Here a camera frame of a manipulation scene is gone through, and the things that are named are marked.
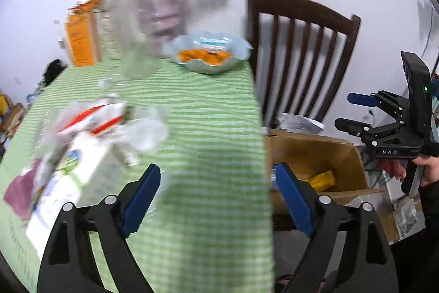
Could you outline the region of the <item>person right hand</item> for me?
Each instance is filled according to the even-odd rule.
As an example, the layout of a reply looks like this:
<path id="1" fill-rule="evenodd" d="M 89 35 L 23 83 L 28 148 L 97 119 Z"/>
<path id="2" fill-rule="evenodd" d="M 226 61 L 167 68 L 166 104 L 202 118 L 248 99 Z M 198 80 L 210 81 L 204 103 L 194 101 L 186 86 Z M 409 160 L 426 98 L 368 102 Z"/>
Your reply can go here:
<path id="1" fill-rule="evenodd" d="M 439 179 L 438 158 L 433 156 L 419 155 L 412 159 L 412 163 L 424 167 L 423 176 L 420 180 L 420 186 L 425 187 L 434 184 Z M 406 168 L 400 160 L 394 161 L 394 176 L 397 180 L 403 180 L 406 177 Z"/>

